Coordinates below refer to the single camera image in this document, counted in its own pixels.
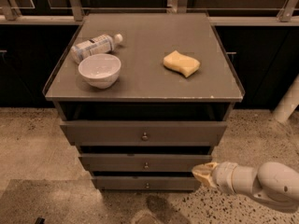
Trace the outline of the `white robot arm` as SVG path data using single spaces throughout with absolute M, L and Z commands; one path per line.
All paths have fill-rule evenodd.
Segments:
M 258 168 L 209 162 L 194 166 L 192 174 L 209 188 L 248 196 L 279 212 L 294 213 L 299 208 L 299 173 L 279 162 L 266 162 Z

